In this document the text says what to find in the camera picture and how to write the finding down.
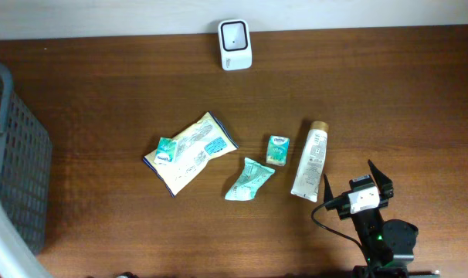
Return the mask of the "small teal tissue pack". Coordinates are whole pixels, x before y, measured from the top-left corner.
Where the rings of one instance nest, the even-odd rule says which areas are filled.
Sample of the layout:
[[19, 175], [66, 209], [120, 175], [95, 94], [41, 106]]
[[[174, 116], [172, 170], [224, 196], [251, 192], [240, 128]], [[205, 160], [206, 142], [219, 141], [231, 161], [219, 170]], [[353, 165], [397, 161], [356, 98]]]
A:
[[173, 138], [161, 137], [154, 156], [155, 164], [174, 164], [178, 150], [178, 142]]
[[289, 146], [290, 139], [288, 137], [271, 135], [267, 145], [266, 163], [284, 166], [287, 162]]

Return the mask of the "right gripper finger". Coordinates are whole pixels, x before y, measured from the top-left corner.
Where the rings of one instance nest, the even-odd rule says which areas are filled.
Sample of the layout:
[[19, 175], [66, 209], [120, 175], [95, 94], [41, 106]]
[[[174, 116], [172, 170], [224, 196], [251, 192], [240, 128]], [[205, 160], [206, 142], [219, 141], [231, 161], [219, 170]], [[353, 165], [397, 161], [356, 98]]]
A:
[[368, 166], [371, 170], [372, 176], [376, 182], [381, 196], [386, 199], [392, 198], [394, 196], [392, 180], [380, 170], [378, 170], [378, 168], [371, 160], [368, 160]]
[[327, 211], [333, 209], [334, 204], [334, 196], [331, 191], [331, 185], [328, 181], [327, 175], [323, 174], [324, 176], [324, 207]]

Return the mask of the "white lotion tube gold cap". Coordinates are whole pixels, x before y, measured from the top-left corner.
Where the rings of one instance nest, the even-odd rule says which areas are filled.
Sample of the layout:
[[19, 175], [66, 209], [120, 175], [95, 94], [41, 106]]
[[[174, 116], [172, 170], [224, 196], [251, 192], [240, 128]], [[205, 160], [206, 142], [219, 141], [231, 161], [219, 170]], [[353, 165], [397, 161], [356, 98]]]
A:
[[317, 201], [326, 159], [328, 131], [329, 126], [323, 121], [311, 124], [291, 189], [292, 195], [311, 202]]

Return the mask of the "cream wet wipes pack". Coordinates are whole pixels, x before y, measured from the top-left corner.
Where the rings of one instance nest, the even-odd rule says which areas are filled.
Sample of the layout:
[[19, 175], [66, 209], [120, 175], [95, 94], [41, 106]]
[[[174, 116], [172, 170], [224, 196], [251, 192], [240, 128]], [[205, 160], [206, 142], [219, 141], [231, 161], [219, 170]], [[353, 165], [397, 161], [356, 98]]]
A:
[[172, 140], [176, 142], [176, 152], [171, 164], [157, 159], [158, 149], [143, 158], [144, 163], [165, 183], [171, 196], [176, 196], [209, 161], [239, 148], [222, 122], [211, 112]]

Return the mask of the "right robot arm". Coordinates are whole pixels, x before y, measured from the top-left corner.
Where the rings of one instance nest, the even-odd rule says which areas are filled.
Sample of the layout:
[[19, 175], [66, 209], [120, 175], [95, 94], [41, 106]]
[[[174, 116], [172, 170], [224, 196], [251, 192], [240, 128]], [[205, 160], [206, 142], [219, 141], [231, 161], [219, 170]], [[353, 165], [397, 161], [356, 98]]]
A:
[[[409, 272], [413, 249], [419, 235], [416, 225], [400, 219], [385, 221], [380, 212], [394, 197], [392, 180], [368, 161], [371, 173], [349, 181], [350, 190], [333, 196], [330, 182], [324, 177], [324, 202], [311, 213], [321, 228], [354, 242], [365, 258], [364, 266], [355, 266], [353, 277], [439, 277], [434, 272]], [[315, 218], [320, 209], [337, 212], [339, 219], [351, 219], [358, 238], [354, 239], [327, 227]]]

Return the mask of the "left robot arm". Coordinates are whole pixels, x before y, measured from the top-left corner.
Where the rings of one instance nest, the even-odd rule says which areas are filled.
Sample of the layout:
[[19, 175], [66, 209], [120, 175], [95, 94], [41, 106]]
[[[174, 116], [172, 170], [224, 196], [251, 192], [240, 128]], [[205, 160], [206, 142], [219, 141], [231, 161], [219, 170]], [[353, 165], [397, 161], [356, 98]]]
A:
[[1, 203], [0, 277], [52, 277], [16, 231]]

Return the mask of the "teal wipes pouch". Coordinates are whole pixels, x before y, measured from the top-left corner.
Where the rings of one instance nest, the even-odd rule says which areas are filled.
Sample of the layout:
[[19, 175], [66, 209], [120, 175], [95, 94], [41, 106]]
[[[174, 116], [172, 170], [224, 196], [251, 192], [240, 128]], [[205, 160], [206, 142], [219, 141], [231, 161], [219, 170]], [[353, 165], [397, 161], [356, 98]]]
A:
[[250, 158], [245, 158], [244, 169], [234, 185], [227, 191], [225, 200], [250, 201], [257, 191], [275, 173], [275, 170], [261, 165]]

